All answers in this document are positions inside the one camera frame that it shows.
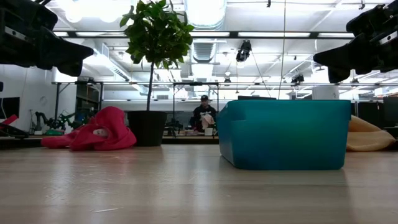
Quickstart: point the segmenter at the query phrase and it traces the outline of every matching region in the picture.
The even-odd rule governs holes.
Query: table
[[[250,171],[214,145],[0,151],[1,223],[397,223],[398,154],[336,171]]]

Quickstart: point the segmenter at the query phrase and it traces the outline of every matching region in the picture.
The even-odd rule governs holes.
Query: plastic storage bin
[[[217,116],[220,151],[251,170],[335,170],[344,165],[347,100],[237,100]]]

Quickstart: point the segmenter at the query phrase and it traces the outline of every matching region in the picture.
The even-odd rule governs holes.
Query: camera
[[[363,12],[347,23],[346,30],[354,34],[353,40],[313,57],[328,67],[330,83],[347,79],[351,69],[363,75],[398,68],[398,0]]]
[[[246,59],[250,56],[251,44],[250,40],[244,40],[241,48],[238,50],[238,54],[236,55],[237,62],[245,62]]]
[[[60,72],[78,77],[93,49],[57,37],[58,17],[50,0],[0,0],[0,63]]]

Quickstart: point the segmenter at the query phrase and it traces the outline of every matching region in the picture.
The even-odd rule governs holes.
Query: pink object
[[[129,148],[136,142],[135,135],[124,124],[124,111],[109,106],[70,134],[43,138],[42,145],[51,149],[69,147],[72,151],[107,151]]]
[[[10,125],[12,122],[16,121],[18,119],[17,115],[12,115],[11,117],[7,118],[5,121],[2,122],[2,124]]]

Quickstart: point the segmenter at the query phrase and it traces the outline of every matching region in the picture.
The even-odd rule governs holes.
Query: monitor
[[[276,98],[261,96],[238,96],[238,100],[276,100]]]
[[[7,119],[12,115],[19,117],[19,97],[0,98],[0,119]]]
[[[398,97],[384,97],[384,119],[398,123]]]

